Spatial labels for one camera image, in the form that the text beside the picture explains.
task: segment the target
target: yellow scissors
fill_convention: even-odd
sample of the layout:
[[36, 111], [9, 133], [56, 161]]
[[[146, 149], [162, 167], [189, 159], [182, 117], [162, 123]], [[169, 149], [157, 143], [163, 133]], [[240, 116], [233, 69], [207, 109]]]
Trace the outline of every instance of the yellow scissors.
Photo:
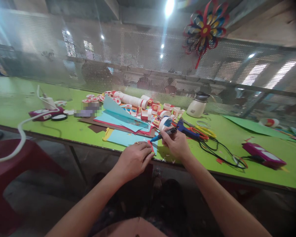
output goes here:
[[201, 127], [201, 126], [199, 126], [199, 125], [194, 126], [193, 124], [191, 124], [191, 123], [185, 121], [183, 118], [180, 118], [180, 119], [182, 119], [183, 122], [184, 122], [187, 126], [189, 126], [189, 127], [193, 127], [193, 128], [199, 130], [200, 132], [204, 133], [205, 135], [207, 135], [207, 136], [209, 136], [209, 137], [217, 138], [216, 134], [213, 133], [213, 132], [212, 132], [211, 130], [209, 130], [208, 128]]

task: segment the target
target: blue paper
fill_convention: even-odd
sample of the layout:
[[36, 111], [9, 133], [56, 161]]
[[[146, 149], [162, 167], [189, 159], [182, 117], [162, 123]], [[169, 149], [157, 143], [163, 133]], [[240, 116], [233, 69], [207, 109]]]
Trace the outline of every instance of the blue paper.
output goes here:
[[[147, 137], [143, 137], [140, 135], [135, 135], [132, 133], [115, 129], [112, 132], [111, 136], [107, 139], [107, 141], [117, 143], [123, 146], [130, 146], [130, 145], [133, 145], [135, 142], [147, 142], [149, 141], [149, 139]], [[152, 146], [154, 148], [154, 152], [156, 153], [158, 141], [153, 142]]]
[[147, 123], [137, 122], [131, 118], [126, 118], [107, 110], [103, 111], [102, 115], [96, 117], [95, 120], [124, 126], [134, 132], [137, 132], [138, 130], [148, 132], [150, 129], [150, 125]]
[[129, 113], [127, 113], [122, 107], [120, 107], [114, 100], [112, 100], [108, 95], [105, 96], [103, 107], [110, 112], [113, 112], [115, 114], [121, 115], [123, 117], [136, 120], [138, 122], [142, 122], [140, 119], [137, 119], [134, 116], [131, 116]]

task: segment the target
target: paper flower decoration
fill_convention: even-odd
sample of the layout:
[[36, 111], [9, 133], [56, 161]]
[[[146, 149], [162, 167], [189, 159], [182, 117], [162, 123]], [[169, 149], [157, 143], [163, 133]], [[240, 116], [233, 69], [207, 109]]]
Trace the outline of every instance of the paper flower decoration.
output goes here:
[[[213, 3], [213, 11], [208, 13], [211, 2]], [[211, 0], [206, 5], [204, 14], [199, 10], [194, 12], [190, 24], [185, 27], [183, 34], [187, 39], [183, 47], [186, 54], [194, 52], [198, 56], [195, 69], [206, 51], [216, 48], [219, 38], [226, 34], [224, 26], [228, 23], [229, 15], [224, 14], [227, 7], [227, 2], [218, 6], [217, 0]]]

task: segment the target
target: ceiling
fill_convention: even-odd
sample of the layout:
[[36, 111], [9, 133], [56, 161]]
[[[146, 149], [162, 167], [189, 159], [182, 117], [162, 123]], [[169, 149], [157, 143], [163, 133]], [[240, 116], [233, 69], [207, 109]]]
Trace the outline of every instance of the ceiling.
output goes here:
[[[153, 31], [165, 26], [167, 0], [0, 0], [0, 8], [51, 13]], [[175, 0], [167, 31], [182, 32], [195, 10], [209, 0]], [[226, 0], [227, 38], [296, 47], [296, 7], [290, 0]]]

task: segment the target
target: white kettle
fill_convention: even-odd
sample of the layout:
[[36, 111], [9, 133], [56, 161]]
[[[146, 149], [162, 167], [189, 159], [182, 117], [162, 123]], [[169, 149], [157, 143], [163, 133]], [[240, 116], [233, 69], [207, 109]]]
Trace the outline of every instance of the white kettle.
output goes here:
[[200, 118], [205, 110], [207, 99], [210, 95], [204, 92], [197, 92], [194, 100], [187, 108], [186, 113], [192, 117]]

